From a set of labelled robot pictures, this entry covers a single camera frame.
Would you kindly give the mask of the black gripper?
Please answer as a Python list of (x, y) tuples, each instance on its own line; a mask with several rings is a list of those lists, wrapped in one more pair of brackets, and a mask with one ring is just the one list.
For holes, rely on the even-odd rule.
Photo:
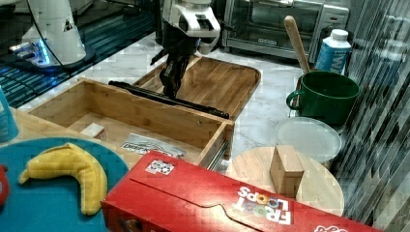
[(168, 56), (167, 63), (171, 61), (176, 63), (162, 69), (160, 73), (163, 92), (171, 99), (175, 99), (181, 86), (181, 68), (184, 70), (187, 67), (190, 57), (196, 52), (197, 38), (187, 36), (179, 28), (164, 21), (162, 23), (161, 45), (162, 50), (152, 58), (151, 65), (154, 65), (165, 55)]

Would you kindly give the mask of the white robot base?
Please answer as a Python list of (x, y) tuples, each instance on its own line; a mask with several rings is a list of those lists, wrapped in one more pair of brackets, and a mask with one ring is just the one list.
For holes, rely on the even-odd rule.
[(21, 43), (9, 47), (18, 59), (40, 69), (74, 68), (95, 56), (83, 43), (73, 13), (82, 14), (95, 0), (25, 0), (33, 25)]

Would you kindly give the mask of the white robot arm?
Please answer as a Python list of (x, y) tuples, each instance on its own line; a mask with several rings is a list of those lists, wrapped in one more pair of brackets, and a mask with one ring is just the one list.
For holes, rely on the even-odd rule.
[(160, 73), (163, 93), (175, 99), (190, 57), (198, 51), (209, 54), (220, 37), (220, 24), (211, 0), (164, 0), (162, 5), (162, 50), (151, 61), (167, 56)]

